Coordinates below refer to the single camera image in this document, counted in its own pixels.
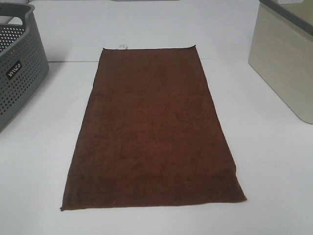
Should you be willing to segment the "white towel label tag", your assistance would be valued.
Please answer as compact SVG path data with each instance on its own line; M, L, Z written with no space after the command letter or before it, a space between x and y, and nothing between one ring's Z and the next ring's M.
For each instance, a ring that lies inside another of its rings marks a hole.
M127 50L127 49L128 49L128 46L124 44L120 45L118 48L118 50Z

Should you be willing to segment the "brown towel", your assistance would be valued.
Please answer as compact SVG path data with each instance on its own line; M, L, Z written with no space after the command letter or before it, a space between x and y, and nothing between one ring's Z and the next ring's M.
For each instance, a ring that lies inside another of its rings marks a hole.
M245 200L196 47L103 49L61 210Z

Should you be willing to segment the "grey perforated plastic basket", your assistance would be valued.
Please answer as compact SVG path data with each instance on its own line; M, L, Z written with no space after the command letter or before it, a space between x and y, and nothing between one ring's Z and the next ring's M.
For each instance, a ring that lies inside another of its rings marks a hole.
M31 4L3 2L0 14L22 24L0 26L0 127L19 113L49 71Z

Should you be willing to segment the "beige plastic bin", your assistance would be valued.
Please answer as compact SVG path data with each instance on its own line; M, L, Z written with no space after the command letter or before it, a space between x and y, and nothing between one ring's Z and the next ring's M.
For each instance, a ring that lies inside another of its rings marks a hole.
M261 0L248 63L303 122L313 122L313 2Z

